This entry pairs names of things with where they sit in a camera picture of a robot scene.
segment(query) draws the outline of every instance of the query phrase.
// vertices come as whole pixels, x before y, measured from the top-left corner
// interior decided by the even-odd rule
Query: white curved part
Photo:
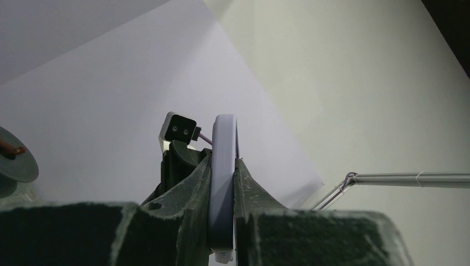
[[[216,261],[233,258],[233,173],[238,154],[237,118],[218,115],[212,129],[208,244]]]

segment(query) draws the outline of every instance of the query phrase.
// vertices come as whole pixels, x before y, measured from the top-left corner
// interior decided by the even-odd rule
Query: purple wire
[[[330,204],[330,202],[332,202],[334,199],[337,198],[337,196],[339,196],[343,191],[344,189],[346,188],[346,186],[349,184],[349,182],[351,182],[352,180],[352,177],[356,176],[357,173],[355,172],[349,172],[346,177],[344,178],[344,181],[343,181],[343,185],[339,188],[339,192],[336,193],[334,196],[331,197],[331,199],[329,199],[325,204],[323,204],[323,206],[321,206],[319,208],[319,210],[325,208],[328,204]]]
[[[199,133],[199,137],[202,138],[203,141],[209,143],[212,145],[212,140],[210,140],[208,137],[204,136],[203,134]]]

